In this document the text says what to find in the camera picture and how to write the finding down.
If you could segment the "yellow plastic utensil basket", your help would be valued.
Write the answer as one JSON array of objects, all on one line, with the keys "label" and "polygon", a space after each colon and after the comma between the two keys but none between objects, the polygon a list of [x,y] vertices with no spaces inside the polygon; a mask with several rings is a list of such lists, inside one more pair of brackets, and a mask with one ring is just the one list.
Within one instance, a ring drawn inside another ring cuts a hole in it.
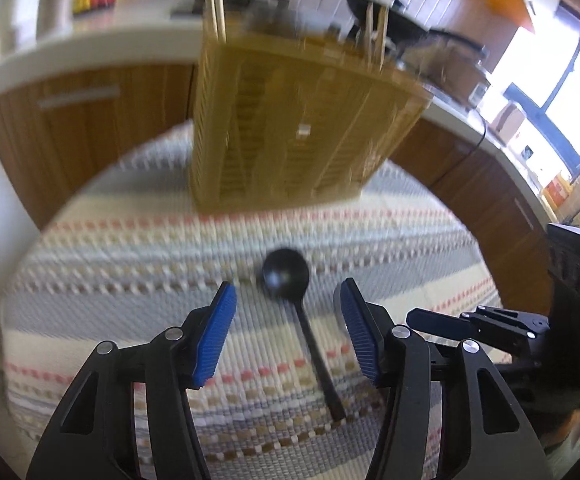
[{"label": "yellow plastic utensil basket", "polygon": [[202,214],[348,200],[396,150],[432,95],[411,74],[367,65],[317,37],[231,28],[202,35],[191,195]]}]

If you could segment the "black gas stove top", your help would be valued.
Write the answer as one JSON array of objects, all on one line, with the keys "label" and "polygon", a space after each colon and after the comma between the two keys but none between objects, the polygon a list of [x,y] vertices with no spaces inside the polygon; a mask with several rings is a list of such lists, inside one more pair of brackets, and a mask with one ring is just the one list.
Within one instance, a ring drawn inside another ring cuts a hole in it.
[{"label": "black gas stove top", "polygon": [[229,26],[245,34],[299,39],[339,39],[343,25],[316,11],[293,9],[291,0],[223,0],[223,14],[206,13],[205,0],[182,0],[171,8],[170,18],[202,18],[216,36]]}]

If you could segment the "black plastic spoon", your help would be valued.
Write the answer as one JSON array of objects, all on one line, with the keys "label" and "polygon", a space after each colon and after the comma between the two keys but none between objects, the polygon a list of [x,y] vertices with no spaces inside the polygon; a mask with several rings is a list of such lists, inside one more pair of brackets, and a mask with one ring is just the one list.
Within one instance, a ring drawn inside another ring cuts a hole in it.
[{"label": "black plastic spoon", "polygon": [[310,268],[297,250],[281,247],[269,252],[264,258],[261,268],[262,286],[269,296],[284,300],[294,307],[330,416],[334,422],[343,422],[346,416],[344,406],[319,352],[310,321],[303,307],[310,281]]}]

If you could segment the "beige rice cooker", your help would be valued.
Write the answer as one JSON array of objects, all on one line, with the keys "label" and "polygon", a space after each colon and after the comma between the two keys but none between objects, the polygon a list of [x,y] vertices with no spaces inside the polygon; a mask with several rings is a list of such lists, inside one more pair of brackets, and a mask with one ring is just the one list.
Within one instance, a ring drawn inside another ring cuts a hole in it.
[{"label": "beige rice cooker", "polygon": [[447,38],[420,42],[402,54],[408,68],[465,108],[476,108],[490,88],[487,58],[486,47]]}]

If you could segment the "striped woven table mat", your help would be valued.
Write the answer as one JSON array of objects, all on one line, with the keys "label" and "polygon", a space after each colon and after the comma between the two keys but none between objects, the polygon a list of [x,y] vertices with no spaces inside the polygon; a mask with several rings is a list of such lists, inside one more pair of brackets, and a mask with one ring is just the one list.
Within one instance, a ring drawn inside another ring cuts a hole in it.
[{"label": "striped woven table mat", "polygon": [[[208,304],[224,282],[238,306],[215,375],[190,394],[217,479],[361,479],[383,418],[333,302],[352,278],[403,322],[500,299],[476,239],[392,162],[361,196],[320,207],[202,216],[188,185],[191,125],[104,170],[45,226],[0,302],[7,405],[31,441],[95,344],[142,344]],[[311,271],[303,307],[345,410],[334,422],[296,311],[269,296],[269,252]]]}]

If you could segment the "dark window frame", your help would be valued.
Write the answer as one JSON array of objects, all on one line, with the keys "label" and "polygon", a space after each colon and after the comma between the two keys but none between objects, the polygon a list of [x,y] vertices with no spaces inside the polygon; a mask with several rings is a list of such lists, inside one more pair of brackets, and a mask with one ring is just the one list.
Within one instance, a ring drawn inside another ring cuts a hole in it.
[{"label": "dark window frame", "polygon": [[504,96],[573,172],[580,164],[580,11],[561,1],[532,32],[518,29],[496,70]]}]

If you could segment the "cream electric kettle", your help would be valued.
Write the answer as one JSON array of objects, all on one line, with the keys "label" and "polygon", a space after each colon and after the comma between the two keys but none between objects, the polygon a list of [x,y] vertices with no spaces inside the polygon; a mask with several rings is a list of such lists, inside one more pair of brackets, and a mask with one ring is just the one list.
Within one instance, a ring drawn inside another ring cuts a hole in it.
[{"label": "cream electric kettle", "polygon": [[516,101],[509,101],[491,122],[491,130],[500,142],[508,145],[525,119],[522,106]]}]

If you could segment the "wooden chopstick pair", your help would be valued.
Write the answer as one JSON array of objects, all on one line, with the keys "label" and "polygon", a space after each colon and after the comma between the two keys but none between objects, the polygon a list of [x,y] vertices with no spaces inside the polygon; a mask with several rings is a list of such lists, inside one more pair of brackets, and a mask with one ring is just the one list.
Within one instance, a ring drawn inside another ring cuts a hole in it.
[{"label": "wooden chopstick pair", "polygon": [[364,59],[367,65],[372,64],[374,49],[372,48],[372,31],[374,30],[374,5],[370,2],[366,6],[366,18],[364,25]]}]

